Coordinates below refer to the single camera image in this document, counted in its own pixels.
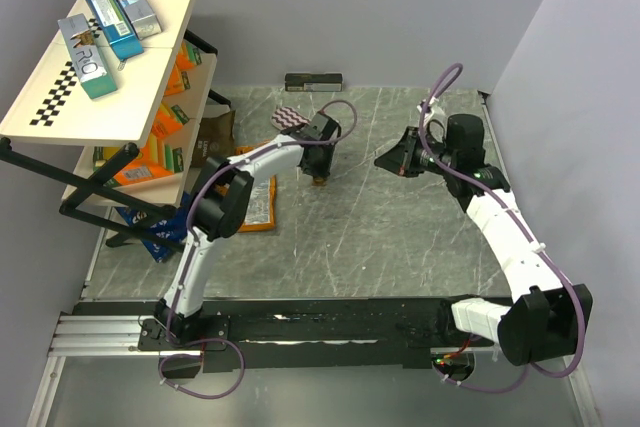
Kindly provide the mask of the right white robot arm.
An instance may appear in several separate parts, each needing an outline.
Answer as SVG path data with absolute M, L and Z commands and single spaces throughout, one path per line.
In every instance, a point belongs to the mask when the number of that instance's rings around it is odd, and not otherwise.
M 502 171 L 485 160 L 485 129 L 470 114 L 448 118 L 442 140 L 417 127 L 377 157 L 375 166 L 404 178 L 424 172 L 443 177 L 449 193 L 489 244 L 506 277 L 512 303 L 502 306 L 481 297 L 444 302 L 438 337 L 459 345 L 472 336 L 497 344 L 516 366 L 564 356 L 580 358 L 593 298 L 551 267 L 517 206 Z

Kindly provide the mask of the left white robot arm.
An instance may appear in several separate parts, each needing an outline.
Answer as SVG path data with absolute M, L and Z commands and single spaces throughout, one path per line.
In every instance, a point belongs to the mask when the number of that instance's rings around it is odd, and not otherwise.
M 215 254 L 245 222 L 254 187 L 293 168 L 326 180 L 341 138 L 340 124 L 320 111 L 310 122 L 285 129 L 245 154 L 207 161 L 187 213 L 183 255 L 154 311 L 162 337 L 172 347 L 184 349 L 195 342 Z

